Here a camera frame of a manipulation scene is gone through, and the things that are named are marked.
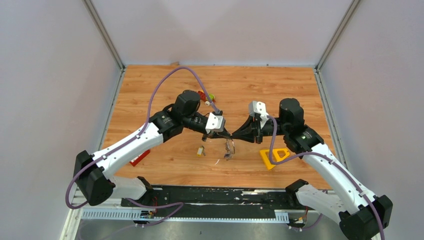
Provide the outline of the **red lego brick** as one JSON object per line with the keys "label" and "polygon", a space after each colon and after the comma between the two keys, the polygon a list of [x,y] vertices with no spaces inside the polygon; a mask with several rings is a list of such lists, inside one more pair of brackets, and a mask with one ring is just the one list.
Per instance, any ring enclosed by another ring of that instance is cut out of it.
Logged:
{"label": "red lego brick", "polygon": [[129,163],[135,167],[137,164],[139,164],[147,155],[149,155],[151,152],[150,149],[146,150],[145,152],[143,152],[142,154],[138,155],[137,157],[135,157],[134,159],[132,159]]}

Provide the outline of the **yellow triangle block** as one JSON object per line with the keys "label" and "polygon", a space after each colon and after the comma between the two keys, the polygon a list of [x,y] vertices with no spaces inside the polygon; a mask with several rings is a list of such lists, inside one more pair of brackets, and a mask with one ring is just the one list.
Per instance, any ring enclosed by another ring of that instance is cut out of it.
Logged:
{"label": "yellow triangle block", "polygon": [[[269,159],[269,149],[261,149],[259,151],[259,155],[262,159],[262,162],[264,163],[266,169],[268,171],[270,171],[271,169],[273,169],[276,165],[272,164],[270,159]],[[290,156],[290,152],[287,148],[274,148],[272,150],[272,159],[274,162],[282,162],[283,160],[285,160],[286,158],[288,158]]]}

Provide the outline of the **large keyring with keys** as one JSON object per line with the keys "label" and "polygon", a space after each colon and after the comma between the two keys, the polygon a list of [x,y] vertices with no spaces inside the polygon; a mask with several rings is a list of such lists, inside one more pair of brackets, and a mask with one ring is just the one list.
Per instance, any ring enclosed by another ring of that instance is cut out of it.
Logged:
{"label": "large keyring with keys", "polygon": [[232,157],[236,153],[236,147],[235,147],[235,143],[233,139],[231,138],[226,139],[225,150],[226,150],[226,153],[224,154],[224,158],[227,161],[229,161],[232,159]]}

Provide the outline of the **silver key with yellow tag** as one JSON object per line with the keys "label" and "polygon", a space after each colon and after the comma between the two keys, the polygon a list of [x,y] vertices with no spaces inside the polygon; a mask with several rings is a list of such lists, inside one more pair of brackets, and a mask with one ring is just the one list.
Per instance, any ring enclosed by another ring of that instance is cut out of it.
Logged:
{"label": "silver key with yellow tag", "polygon": [[201,146],[198,147],[197,152],[196,152],[196,155],[198,157],[205,156],[206,155],[205,147],[203,145],[201,145]]}

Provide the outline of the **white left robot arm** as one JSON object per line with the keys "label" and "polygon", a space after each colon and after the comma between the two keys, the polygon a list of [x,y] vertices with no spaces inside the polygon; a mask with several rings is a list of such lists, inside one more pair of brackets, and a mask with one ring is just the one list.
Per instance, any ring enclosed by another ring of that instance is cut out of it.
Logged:
{"label": "white left robot arm", "polygon": [[73,180],[90,206],[97,206],[111,196],[130,198],[140,206],[149,206],[153,193],[138,179],[115,177],[115,173],[146,151],[181,134],[187,128],[202,134],[204,139],[229,139],[222,111],[208,116],[198,112],[200,95],[184,90],[173,104],[151,116],[139,129],[115,144],[94,152],[76,155]]}

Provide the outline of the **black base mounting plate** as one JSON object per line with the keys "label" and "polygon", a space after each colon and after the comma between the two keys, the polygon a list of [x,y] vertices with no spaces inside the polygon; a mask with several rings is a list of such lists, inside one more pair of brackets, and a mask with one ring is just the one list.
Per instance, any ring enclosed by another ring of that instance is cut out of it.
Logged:
{"label": "black base mounting plate", "polygon": [[312,210],[294,200],[285,189],[279,188],[149,184],[147,192],[135,201],[146,206],[183,202],[185,205],[259,205],[270,210]]}

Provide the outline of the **red lego toy car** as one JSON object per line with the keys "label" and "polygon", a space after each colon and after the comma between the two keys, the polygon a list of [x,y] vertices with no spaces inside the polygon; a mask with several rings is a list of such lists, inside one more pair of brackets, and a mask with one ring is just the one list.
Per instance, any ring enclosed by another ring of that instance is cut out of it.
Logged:
{"label": "red lego toy car", "polygon": [[200,100],[204,102],[206,106],[210,106],[211,103],[215,103],[216,99],[213,94],[209,94],[208,96],[201,90],[197,91],[197,94],[200,97]]}

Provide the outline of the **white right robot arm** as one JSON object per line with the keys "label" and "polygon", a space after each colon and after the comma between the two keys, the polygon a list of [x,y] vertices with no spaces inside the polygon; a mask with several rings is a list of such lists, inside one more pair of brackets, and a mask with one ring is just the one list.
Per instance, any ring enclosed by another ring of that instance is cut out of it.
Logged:
{"label": "white right robot arm", "polygon": [[295,158],[313,167],[329,184],[327,194],[299,179],[286,187],[286,204],[292,209],[310,207],[337,223],[349,240],[383,240],[393,209],[386,196],[377,196],[350,173],[331,152],[324,139],[306,125],[304,109],[295,98],[279,103],[278,117],[268,114],[260,101],[249,104],[246,122],[232,138],[260,144],[264,137],[282,136]]}

